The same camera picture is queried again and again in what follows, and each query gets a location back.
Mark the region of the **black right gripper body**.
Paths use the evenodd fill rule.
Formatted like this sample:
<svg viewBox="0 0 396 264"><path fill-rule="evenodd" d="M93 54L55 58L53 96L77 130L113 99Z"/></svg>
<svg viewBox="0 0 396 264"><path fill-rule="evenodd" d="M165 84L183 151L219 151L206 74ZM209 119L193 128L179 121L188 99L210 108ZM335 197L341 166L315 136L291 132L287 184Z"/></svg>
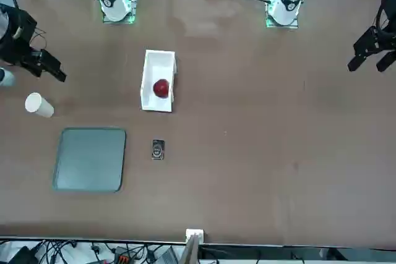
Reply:
<svg viewBox="0 0 396 264"><path fill-rule="evenodd" d="M41 51L30 46L37 22L22 9L1 4L1 13L8 23L1 37L1 60L9 64L37 64Z"/></svg>

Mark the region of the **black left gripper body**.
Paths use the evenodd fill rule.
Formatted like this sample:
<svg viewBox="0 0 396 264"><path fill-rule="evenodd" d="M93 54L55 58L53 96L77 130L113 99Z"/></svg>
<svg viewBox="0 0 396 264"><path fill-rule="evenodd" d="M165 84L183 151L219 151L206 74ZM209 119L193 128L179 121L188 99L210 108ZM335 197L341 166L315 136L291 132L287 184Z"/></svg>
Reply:
<svg viewBox="0 0 396 264"><path fill-rule="evenodd" d="M386 16L387 25L381 25L382 15ZM376 14L377 43L379 49L395 47L395 0L382 0Z"/></svg>

